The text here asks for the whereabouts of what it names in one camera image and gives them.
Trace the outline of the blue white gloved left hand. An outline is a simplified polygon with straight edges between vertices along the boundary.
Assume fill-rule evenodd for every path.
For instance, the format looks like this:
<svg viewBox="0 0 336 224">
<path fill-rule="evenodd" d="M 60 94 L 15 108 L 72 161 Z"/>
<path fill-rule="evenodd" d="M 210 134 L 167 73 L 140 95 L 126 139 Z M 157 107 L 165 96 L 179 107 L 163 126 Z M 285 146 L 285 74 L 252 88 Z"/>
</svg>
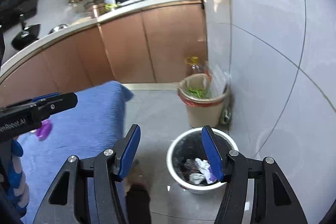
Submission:
<svg viewBox="0 0 336 224">
<path fill-rule="evenodd" d="M 26 175 L 23 172 L 21 157 L 23 148 L 16 139 L 11 140 L 11 160 L 8 167 L 7 179 L 9 189 L 7 196 L 11 204 L 16 208 L 21 217 L 26 215 L 29 204 L 29 186 L 26 183 Z"/>
</svg>

